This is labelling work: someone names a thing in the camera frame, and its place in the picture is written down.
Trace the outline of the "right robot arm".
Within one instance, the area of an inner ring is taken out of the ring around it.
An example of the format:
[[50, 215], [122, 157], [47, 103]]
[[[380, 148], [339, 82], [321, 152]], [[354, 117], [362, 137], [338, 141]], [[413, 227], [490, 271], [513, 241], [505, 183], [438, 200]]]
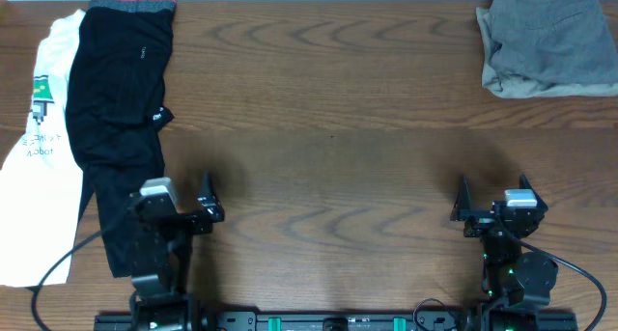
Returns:
[[461, 179], [451, 219], [463, 223], [465, 237], [482, 243], [482, 290], [488, 299], [463, 314], [460, 330], [540, 328], [538, 314], [549, 305], [558, 267], [536, 250], [523, 252], [522, 240], [539, 228], [547, 211], [526, 176], [489, 210], [472, 205], [467, 180]]

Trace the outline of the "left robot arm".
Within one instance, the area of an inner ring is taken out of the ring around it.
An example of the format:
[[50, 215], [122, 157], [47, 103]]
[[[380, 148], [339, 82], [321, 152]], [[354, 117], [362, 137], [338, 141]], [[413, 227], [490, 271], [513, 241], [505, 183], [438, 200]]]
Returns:
[[197, 201], [199, 209], [177, 211], [178, 196], [168, 177], [148, 179], [129, 196], [127, 215], [138, 224], [130, 273], [135, 288], [131, 330], [216, 328], [216, 317], [187, 291], [193, 237], [211, 233], [225, 219], [208, 174]]

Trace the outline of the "grey shorts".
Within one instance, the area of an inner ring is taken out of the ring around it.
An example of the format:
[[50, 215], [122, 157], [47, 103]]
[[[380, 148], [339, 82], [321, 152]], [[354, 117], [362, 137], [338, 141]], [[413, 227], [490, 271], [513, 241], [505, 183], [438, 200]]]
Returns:
[[493, 0], [490, 65], [556, 84], [617, 82], [617, 50], [599, 0]]

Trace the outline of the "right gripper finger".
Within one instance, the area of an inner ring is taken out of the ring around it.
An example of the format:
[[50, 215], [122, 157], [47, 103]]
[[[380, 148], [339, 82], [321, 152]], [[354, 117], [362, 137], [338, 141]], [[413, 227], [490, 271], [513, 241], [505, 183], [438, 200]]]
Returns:
[[537, 208], [547, 208], [548, 207], [548, 205], [541, 198], [541, 196], [534, 190], [534, 188], [532, 187], [530, 181], [528, 180], [525, 174], [520, 174], [519, 176], [519, 187], [520, 189], [529, 190], [534, 195], [534, 198], [537, 202]]
[[458, 187], [458, 194], [456, 197], [455, 204], [453, 206], [454, 212], [468, 211], [471, 210], [471, 200], [469, 196], [469, 188], [467, 184], [466, 177], [461, 177], [460, 184]]

